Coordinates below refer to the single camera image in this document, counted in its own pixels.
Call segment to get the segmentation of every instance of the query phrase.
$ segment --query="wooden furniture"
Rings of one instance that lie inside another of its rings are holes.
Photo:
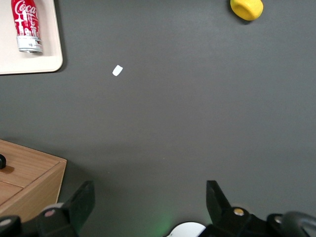
[[[0,140],[6,167],[0,169],[0,216],[19,215],[22,222],[57,202],[66,160]]]

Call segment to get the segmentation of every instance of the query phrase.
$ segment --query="tray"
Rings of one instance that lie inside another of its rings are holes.
[[[54,72],[63,64],[54,0],[34,0],[38,9],[43,53],[19,52],[11,1],[0,7],[0,75]]]

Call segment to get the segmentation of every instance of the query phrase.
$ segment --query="gray floor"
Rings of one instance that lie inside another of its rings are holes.
[[[64,65],[0,77],[0,138],[87,179],[82,237],[160,237],[210,223],[207,180],[260,218],[316,216],[316,1],[56,0]],[[123,71],[112,75],[116,65]]]

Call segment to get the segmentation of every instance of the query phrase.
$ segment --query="black knob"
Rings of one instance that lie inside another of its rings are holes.
[[[0,169],[5,168],[6,165],[6,159],[3,155],[0,154]]]

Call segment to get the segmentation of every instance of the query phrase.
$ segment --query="can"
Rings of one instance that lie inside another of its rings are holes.
[[[34,0],[11,0],[11,8],[19,51],[41,53],[38,10]]]

